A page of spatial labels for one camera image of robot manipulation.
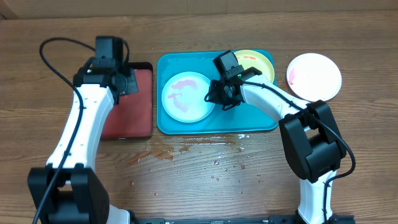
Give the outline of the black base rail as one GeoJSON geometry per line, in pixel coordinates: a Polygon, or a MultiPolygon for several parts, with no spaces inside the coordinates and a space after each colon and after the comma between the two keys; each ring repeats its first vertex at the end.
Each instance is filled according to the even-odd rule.
{"type": "Polygon", "coordinates": [[[179,219],[138,218],[138,224],[303,224],[300,215],[274,215],[267,218],[231,218],[231,219],[179,219]]]}

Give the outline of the light blue plate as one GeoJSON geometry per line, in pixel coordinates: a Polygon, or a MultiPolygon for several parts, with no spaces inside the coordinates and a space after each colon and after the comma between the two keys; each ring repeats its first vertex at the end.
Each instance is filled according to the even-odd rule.
{"type": "Polygon", "coordinates": [[[215,107],[205,101],[210,80],[198,72],[182,72],[172,76],[162,88],[161,103],[174,120],[194,123],[205,119],[215,107]]]}

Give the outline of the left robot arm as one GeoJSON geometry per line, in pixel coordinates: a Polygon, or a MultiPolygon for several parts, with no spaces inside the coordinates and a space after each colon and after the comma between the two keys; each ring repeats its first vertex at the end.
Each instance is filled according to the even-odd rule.
{"type": "Polygon", "coordinates": [[[73,104],[62,136],[45,167],[27,177],[36,207],[33,223],[137,223],[130,210],[110,204],[95,174],[105,121],[121,96],[137,92],[129,47],[120,37],[97,36],[90,57],[69,81],[73,104]]]}

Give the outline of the teal plastic tray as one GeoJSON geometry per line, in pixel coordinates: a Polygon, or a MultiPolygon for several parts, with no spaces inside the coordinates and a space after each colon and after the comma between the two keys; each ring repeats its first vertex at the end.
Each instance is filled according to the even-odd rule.
{"type": "Polygon", "coordinates": [[[157,63],[157,126],[165,134],[209,134],[271,131],[277,123],[260,109],[242,103],[228,111],[216,105],[210,114],[200,121],[186,123],[167,114],[162,103],[162,90],[166,83],[181,72],[197,72],[210,80],[218,80],[213,59],[220,51],[182,52],[163,55],[157,63]]]}

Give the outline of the white plate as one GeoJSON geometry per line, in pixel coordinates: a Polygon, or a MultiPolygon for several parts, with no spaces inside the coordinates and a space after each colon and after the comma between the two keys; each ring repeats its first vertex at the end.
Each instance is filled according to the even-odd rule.
{"type": "Polygon", "coordinates": [[[300,98],[328,101],[341,89],[340,69],[332,59],[316,53],[295,57],[287,67],[287,83],[300,98]]]}

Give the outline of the yellow-green plate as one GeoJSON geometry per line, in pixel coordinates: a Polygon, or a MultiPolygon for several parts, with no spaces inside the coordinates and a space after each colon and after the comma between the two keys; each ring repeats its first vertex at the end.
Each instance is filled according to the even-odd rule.
{"type": "Polygon", "coordinates": [[[260,70],[271,83],[274,82],[274,66],[264,54],[255,50],[239,50],[234,54],[238,63],[242,65],[245,70],[254,67],[260,70]]]}

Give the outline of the black tray with red water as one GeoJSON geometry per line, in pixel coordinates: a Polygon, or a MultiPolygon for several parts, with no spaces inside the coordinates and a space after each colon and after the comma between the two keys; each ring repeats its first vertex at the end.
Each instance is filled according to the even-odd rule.
{"type": "Polygon", "coordinates": [[[146,138],[152,135],[153,66],[131,62],[138,92],[122,96],[110,111],[101,139],[146,138]]]}

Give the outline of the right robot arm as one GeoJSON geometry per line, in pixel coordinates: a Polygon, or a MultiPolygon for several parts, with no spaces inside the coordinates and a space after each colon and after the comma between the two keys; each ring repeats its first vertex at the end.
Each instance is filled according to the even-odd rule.
{"type": "Polygon", "coordinates": [[[354,223],[331,210],[333,182],[341,160],[353,152],[342,139],[330,107],[322,100],[300,100],[271,83],[254,67],[244,68],[228,50],[213,59],[220,78],[212,80],[205,101],[229,110],[255,106],[279,124],[285,158],[300,179],[296,214],[268,223],[354,223]]]}

